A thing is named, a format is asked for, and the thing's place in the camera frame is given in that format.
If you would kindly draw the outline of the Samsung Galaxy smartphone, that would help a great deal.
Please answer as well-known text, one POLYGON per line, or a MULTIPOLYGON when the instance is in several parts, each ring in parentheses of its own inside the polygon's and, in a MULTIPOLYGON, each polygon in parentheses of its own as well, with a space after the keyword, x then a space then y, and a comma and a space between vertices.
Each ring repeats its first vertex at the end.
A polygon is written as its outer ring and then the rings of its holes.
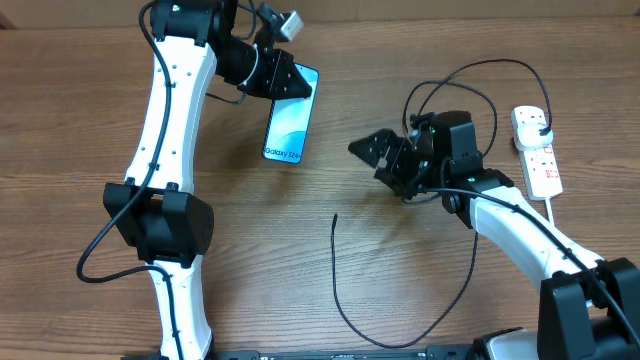
POLYGON ((262 150, 264 159, 299 164, 309 131, 319 73, 316 69, 297 64, 297 70, 311 86, 307 98, 277 100, 272 103, 262 150))

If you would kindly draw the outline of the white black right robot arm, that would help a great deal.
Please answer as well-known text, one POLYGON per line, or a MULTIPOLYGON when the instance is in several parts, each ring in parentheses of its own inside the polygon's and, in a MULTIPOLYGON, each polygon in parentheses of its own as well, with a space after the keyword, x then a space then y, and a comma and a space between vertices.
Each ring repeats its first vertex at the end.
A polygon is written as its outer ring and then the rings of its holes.
POLYGON ((605 260, 534 210, 502 172, 483 164, 470 113, 411 118, 412 133, 381 129, 348 146, 395 195, 437 193, 443 207, 498 246, 539 294, 538 327, 481 336, 468 359, 636 359, 639 270, 605 260))

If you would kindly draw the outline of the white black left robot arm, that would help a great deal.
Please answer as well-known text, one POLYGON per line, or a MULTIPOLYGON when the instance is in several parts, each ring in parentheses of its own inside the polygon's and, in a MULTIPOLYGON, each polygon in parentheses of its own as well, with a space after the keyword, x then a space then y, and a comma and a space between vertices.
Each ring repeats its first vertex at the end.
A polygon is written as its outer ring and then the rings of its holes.
POLYGON ((104 206, 126 244, 150 273, 163 340, 160 359, 211 359, 213 331, 204 308, 201 268, 214 211, 194 194, 199 122, 214 76, 246 95, 302 102, 312 95, 293 56, 276 48, 304 23, 267 3, 252 43, 233 35, 235 1, 154 1, 141 28, 155 72, 139 146, 121 183, 108 183, 104 206))

